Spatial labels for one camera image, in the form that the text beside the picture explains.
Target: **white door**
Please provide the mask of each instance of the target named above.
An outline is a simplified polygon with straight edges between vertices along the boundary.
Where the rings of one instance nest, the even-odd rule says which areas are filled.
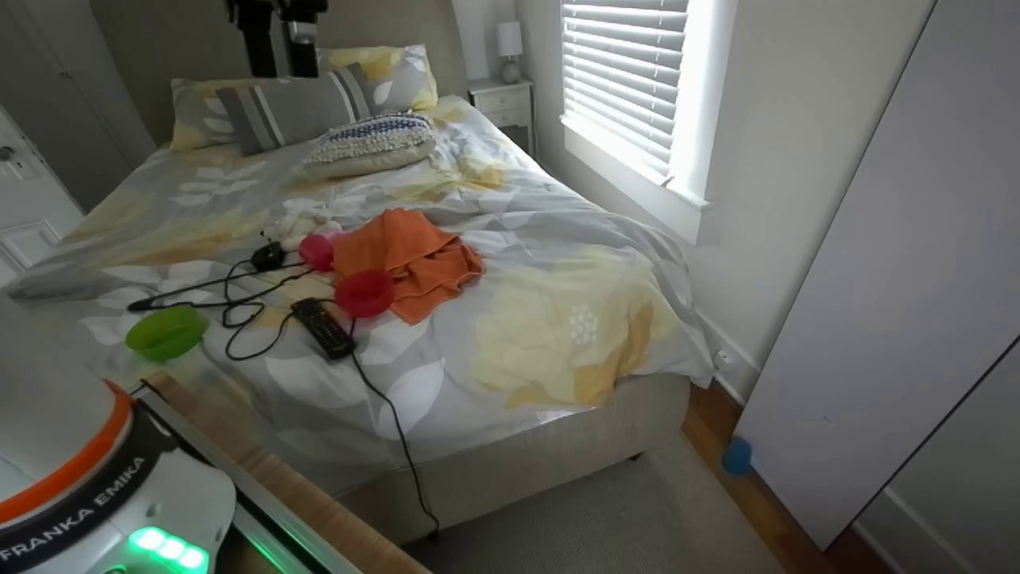
[[[38,266],[84,209],[0,107],[0,287]]]
[[[1018,55],[1018,0],[933,7],[740,416],[818,544],[1020,330]]]

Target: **nightstand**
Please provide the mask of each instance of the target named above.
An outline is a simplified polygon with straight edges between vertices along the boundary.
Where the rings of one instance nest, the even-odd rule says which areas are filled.
[[[524,137],[514,137],[525,152],[534,150],[534,128],[533,128],[533,83],[471,83],[471,104],[504,128],[510,137],[524,131]]]

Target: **orange cloth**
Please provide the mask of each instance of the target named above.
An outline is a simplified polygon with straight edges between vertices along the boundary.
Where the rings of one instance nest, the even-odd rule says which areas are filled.
[[[390,308],[415,325],[479,278],[482,259],[416,209],[381,209],[365,227],[334,238],[330,271],[334,279],[386,271],[392,284]]]

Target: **floor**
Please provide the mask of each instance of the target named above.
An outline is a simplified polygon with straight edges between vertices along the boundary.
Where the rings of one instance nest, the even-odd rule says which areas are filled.
[[[889,567],[883,557],[855,528],[841,532],[827,551],[818,551],[762,479],[733,479],[719,470],[719,452],[735,427],[735,416],[740,404],[724,386],[713,381],[712,388],[691,391],[682,432],[730,492],[742,516],[757,528],[784,572],[887,574]]]
[[[405,544],[440,574],[782,574],[680,430],[641,459]]]

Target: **striped pillow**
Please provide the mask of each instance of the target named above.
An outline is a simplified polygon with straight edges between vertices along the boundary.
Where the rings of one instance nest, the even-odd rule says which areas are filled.
[[[360,68],[215,88],[246,157],[372,117]]]

